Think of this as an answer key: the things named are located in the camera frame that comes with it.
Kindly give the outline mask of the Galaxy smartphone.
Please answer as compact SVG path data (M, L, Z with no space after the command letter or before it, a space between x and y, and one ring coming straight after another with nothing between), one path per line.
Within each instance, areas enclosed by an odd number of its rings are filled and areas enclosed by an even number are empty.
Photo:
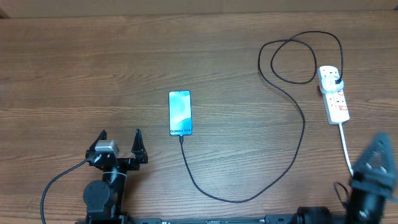
M169 131L171 136L193 134L192 98L189 90L169 92Z

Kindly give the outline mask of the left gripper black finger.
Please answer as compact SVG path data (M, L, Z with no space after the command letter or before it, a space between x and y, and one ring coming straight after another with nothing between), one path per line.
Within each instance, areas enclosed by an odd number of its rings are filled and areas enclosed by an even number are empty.
M139 164L148 163L148 155L144 147L144 143L142 140L142 132L140 129L136 129L136 134L134 136L134 142L132 145L131 152L135 155L135 159L138 161Z
M107 132L103 129L100 135L96 138L93 144L86 150L86 155L89 156L92 152L95 151L95 146L100 140L107 140Z

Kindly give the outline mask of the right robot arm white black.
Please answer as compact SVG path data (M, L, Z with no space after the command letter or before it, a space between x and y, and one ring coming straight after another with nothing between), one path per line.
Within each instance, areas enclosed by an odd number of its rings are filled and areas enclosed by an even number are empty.
M351 195L343 205L344 215L330 213L326 207L299 207L293 224L379 223L387 200L393 199L397 167L388 134L377 133L353 166L349 182Z

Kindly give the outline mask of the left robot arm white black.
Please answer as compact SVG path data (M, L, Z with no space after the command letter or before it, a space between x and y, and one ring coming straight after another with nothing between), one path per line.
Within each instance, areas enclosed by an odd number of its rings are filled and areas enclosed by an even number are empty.
M115 141L107 139L102 130L93 144L86 150L85 159L54 177L46 186L40 200L40 218L45 221L44 202L50 186L65 174L84 164L102 171L102 179L90 182L83 191L86 204L85 223L133 223L131 216L123 212L123 200L127 172L139 170L141 164L148 163L148 155L142 140L142 132L137 129L131 152L133 157L121 158Z

